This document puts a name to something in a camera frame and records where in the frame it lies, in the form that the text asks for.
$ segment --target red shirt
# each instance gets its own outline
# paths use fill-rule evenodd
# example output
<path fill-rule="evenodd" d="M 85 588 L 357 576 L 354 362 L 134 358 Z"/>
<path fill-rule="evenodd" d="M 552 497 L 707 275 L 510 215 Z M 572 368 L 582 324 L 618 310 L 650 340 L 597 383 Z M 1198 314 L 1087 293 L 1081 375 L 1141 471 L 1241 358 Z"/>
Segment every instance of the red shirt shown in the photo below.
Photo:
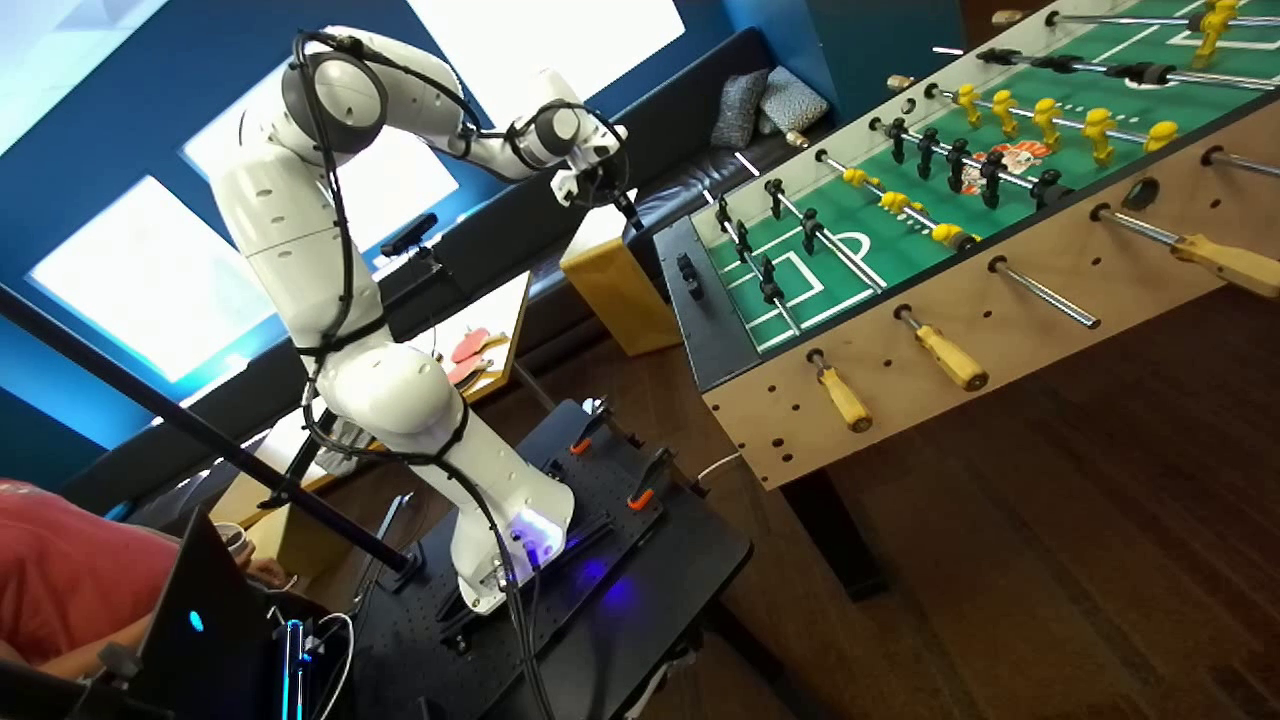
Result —
<path fill-rule="evenodd" d="M 0 641 L 28 662 L 149 614 L 173 564 L 173 536 L 0 481 Z"/>

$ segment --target person's arm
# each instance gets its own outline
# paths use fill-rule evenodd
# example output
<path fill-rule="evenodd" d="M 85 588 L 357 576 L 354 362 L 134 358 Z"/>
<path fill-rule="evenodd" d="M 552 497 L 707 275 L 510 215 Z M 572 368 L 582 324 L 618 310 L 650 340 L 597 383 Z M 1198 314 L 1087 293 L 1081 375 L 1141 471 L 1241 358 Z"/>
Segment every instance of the person's arm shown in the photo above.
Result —
<path fill-rule="evenodd" d="M 151 618 L 156 614 L 149 610 L 114 636 L 99 636 L 91 644 L 81 644 L 81 648 L 56 657 L 56 661 L 44 661 L 41 670 L 59 676 L 59 681 L 85 681 L 85 676 L 99 670 L 99 657 L 108 644 L 142 648 L 151 632 Z"/>

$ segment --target table leg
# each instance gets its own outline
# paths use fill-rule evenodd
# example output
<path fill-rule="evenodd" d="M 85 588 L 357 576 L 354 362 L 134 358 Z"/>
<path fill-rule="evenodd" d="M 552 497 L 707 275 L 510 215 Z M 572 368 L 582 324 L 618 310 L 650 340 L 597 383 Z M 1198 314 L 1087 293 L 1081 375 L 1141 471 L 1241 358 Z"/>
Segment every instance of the table leg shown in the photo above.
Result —
<path fill-rule="evenodd" d="M 807 471 L 786 484 L 786 497 L 853 600 L 883 591 L 880 561 L 872 557 L 830 471 Z"/>

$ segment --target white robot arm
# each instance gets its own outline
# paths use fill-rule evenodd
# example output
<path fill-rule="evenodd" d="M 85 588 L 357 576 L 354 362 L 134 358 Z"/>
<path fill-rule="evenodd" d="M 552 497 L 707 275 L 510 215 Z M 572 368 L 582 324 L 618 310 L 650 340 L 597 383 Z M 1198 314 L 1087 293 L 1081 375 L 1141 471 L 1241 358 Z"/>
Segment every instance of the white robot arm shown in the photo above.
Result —
<path fill-rule="evenodd" d="M 575 500 L 468 411 L 435 357 L 393 340 L 346 226 L 335 164 L 393 123 L 506 181 L 552 171 L 557 200 L 572 202 L 612 181 L 624 130 L 584 113 L 565 84 L 547 84 L 528 121 L 483 130 L 441 55 L 362 26 L 305 37 L 280 91 L 286 115 L 216 181 L 216 207 L 324 403 L 460 508 L 460 596 L 488 614 L 565 550 Z"/>

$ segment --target blue wall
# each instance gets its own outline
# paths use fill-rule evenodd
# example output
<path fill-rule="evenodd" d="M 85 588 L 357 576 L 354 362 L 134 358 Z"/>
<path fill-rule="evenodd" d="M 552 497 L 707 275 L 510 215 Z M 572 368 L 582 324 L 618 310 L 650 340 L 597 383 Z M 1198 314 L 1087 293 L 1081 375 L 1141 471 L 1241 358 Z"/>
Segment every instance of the blue wall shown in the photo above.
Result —
<path fill-rule="evenodd" d="M 607 115 L 624 109 L 732 32 L 723 7 L 707 0 L 680 0 L 680 16 L 690 23 L 685 38 L 600 91 L 594 101 L 597 113 Z M 151 387 L 181 396 L 177 383 L 134 358 L 125 349 L 114 349 L 108 336 L 48 305 L 25 275 L 142 177 L 156 177 L 195 215 L 225 231 L 212 190 L 206 177 L 186 164 L 181 143 L 276 67 L 298 32 L 321 23 L 362 23 L 435 53 L 405 0 L 169 0 L 0 161 L 0 281 L 75 336 L 108 349 Z M 435 207 L 444 226 L 499 190 L 480 167 L 457 161 L 449 161 L 449 167 L 460 181 L 460 190 Z M 64 444 L 75 444 L 75 455 L 117 448 L 149 425 L 149 411 L 134 399 L 3 320 L 0 392 L 12 396 L 0 411 L 0 436 L 20 436 L 25 425 L 48 432 L 64 425 Z M 44 450 L 48 448 L 0 444 L 0 471 L 20 469 L 41 484 L 69 481 L 71 469 L 64 460 L 33 460 Z"/>

